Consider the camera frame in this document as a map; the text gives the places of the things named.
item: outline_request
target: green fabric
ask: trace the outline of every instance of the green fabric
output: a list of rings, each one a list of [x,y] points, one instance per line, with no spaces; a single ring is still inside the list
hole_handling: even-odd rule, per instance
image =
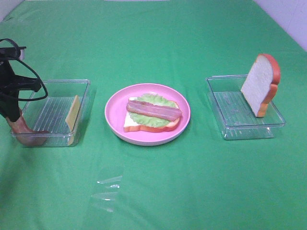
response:
[[[0,36],[27,46],[42,79],[96,89],[75,147],[22,148],[0,119],[2,230],[307,229],[307,53],[253,1],[24,1]],[[226,141],[205,78],[246,74],[263,52],[280,64],[274,103],[287,124],[275,138]],[[119,139],[104,117],[112,94],[145,82],[191,106],[186,130],[161,146]],[[118,168],[113,214],[93,211],[99,175]]]

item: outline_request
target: bread slice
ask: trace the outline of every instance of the bread slice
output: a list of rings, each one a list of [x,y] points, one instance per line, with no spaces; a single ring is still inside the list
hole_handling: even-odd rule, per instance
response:
[[[136,97],[131,97],[129,100],[135,100]],[[177,128],[179,125],[180,118],[176,119],[175,121],[170,121],[166,126],[162,127],[150,127],[150,126],[145,126],[136,123],[134,120],[129,115],[129,112],[127,111],[126,117],[125,117],[125,124],[124,124],[124,132],[132,132],[132,131],[147,131],[147,132],[153,132],[153,133],[159,133],[159,132],[169,132]]]
[[[280,67],[270,54],[259,54],[241,88],[256,117],[264,117],[280,82]]]

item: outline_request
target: clear plastic container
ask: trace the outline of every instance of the clear plastic container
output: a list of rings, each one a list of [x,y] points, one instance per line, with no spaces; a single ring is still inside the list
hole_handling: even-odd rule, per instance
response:
[[[266,115],[256,117],[240,89],[247,75],[212,76],[206,78],[208,99],[218,127],[226,140],[272,138],[285,125],[273,102]]]
[[[79,142],[83,125],[89,118],[91,93],[89,80],[47,80],[43,81],[48,97],[43,100],[27,102],[22,109],[27,125],[34,131],[47,130],[48,133],[21,133],[11,130],[14,138],[44,138],[39,147],[74,146]],[[42,90],[33,92],[30,98],[41,96]],[[80,108],[73,129],[70,130],[65,119],[74,97],[78,95]]]

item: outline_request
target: wire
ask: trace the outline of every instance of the wire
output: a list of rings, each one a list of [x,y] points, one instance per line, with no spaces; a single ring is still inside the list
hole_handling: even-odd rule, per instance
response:
[[[16,97],[12,97],[12,96],[9,96],[9,95],[6,95],[6,94],[0,92],[0,96],[5,97],[5,98],[9,98],[9,99],[12,99],[12,100],[18,100],[20,102],[33,102],[33,101],[42,100],[42,99],[45,99],[46,97],[48,97],[47,88],[44,85],[44,83],[41,80],[41,78],[39,77],[39,75],[34,71],[34,69],[32,69],[30,66],[28,66],[27,64],[25,64],[23,61],[21,61],[19,59],[19,56],[20,56],[21,52],[20,52],[20,48],[17,45],[17,43],[15,43],[13,40],[11,40],[9,38],[0,39],[0,42],[2,42],[2,41],[9,42],[15,48],[16,56],[15,57],[4,57],[4,58],[0,58],[0,60],[7,60],[7,61],[8,60],[16,60],[19,63],[21,63],[23,66],[25,66],[28,70],[30,70],[36,76],[36,78],[38,79],[39,83],[41,84],[41,86],[43,87],[43,89],[45,91],[45,95],[42,96],[42,97],[37,97],[37,98],[16,98]]]

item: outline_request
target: bacon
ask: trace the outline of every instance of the bacon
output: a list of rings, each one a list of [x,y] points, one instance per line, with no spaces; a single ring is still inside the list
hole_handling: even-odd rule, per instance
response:
[[[175,121],[182,112],[180,109],[169,106],[159,106],[149,102],[140,102],[136,100],[127,103],[127,110],[146,116],[158,117],[168,121]]]

